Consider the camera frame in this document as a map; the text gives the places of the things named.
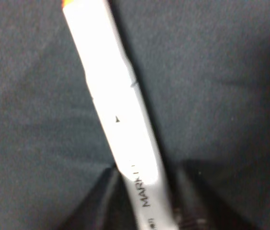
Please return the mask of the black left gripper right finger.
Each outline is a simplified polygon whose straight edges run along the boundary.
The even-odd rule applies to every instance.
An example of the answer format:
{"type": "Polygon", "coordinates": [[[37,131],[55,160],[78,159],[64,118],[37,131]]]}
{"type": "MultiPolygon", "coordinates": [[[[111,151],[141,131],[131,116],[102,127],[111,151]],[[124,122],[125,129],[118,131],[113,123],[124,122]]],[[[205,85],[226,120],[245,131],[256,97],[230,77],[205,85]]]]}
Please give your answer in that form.
{"type": "Polygon", "coordinates": [[[180,230],[258,230],[233,210],[204,179],[196,161],[172,165],[169,184],[180,230]]]}

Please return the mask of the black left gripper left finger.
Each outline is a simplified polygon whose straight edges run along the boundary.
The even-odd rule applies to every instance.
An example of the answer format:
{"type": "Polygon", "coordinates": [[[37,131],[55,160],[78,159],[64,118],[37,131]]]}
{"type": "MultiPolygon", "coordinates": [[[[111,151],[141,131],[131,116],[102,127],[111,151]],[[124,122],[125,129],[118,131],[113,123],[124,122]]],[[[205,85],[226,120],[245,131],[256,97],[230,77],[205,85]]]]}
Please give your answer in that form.
{"type": "Polygon", "coordinates": [[[116,167],[103,171],[99,180],[59,230],[136,230],[131,203],[116,167]]]}

